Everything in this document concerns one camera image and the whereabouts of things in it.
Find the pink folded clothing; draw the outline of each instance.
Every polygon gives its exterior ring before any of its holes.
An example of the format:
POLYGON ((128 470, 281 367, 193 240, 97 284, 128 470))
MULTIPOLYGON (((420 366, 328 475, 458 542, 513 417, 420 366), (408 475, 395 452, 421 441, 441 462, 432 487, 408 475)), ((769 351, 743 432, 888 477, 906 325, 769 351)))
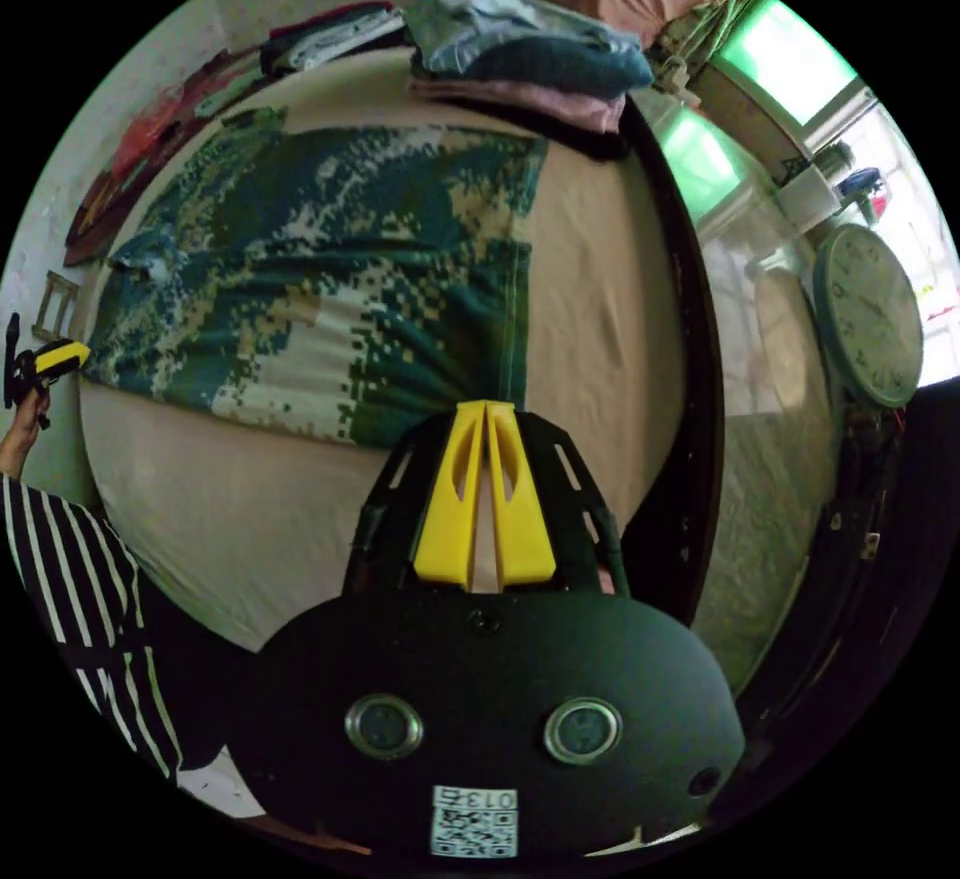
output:
POLYGON ((422 99, 465 99, 519 106, 540 112, 588 132, 611 133, 620 128, 625 96, 612 102, 560 92, 529 82, 489 82, 469 79, 411 79, 410 91, 422 99))

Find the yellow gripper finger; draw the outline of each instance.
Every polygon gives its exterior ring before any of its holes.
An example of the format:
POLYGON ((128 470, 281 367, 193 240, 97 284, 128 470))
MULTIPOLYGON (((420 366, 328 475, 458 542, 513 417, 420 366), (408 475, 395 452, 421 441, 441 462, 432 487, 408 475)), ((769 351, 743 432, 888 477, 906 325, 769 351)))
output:
POLYGON ((510 403, 487 404, 487 441, 500 588, 549 582, 557 562, 510 403), (513 487, 509 499, 504 473, 513 487))
POLYGON ((466 590, 473 581, 485 406, 485 402, 457 406, 413 562, 422 581, 466 590))
POLYGON ((34 369, 37 375, 43 375, 47 370, 59 366, 62 362, 68 362, 70 359, 77 360, 77 368, 82 366, 90 356, 90 349, 82 342, 71 342, 68 345, 60 346, 58 349, 51 349, 49 352, 42 352, 34 361, 34 369))

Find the camouflage blanket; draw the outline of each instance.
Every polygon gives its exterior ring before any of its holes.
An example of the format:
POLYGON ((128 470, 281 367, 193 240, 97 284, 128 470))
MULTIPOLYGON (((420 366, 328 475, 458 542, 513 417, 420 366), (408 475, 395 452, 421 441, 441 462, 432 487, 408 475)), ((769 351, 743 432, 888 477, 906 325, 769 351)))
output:
POLYGON ((440 126, 225 123, 112 257, 88 379, 390 447, 469 399, 523 407, 546 142, 440 126))

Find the qr code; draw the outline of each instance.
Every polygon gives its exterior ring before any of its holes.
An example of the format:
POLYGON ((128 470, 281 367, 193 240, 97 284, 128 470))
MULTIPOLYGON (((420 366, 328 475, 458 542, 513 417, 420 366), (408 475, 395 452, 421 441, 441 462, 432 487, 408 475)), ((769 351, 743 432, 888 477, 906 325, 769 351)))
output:
POLYGON ((511 859, 517 855, 515 789, 433 790, 430 851, 457 859, 511 859))

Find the window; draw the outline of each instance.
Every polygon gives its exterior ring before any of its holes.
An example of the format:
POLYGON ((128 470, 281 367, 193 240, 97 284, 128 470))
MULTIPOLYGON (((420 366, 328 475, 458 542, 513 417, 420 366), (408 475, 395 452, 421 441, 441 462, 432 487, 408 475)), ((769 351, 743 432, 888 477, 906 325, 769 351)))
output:
POLYGON ((714 65, 811 150, 873 104, 850 64, 779 0, 760 0, 717 52, 714 65))
MULTIPOLYGON (((900 261, 920 305, 924 355, 921 386, 960 375, 960 258, 920 163, 889 113, 878 106, 841 137, 857 168, 875 166, 888 205, 871 226, 900 261)), ((854 221, 862 218, 857 214, 854 221)))

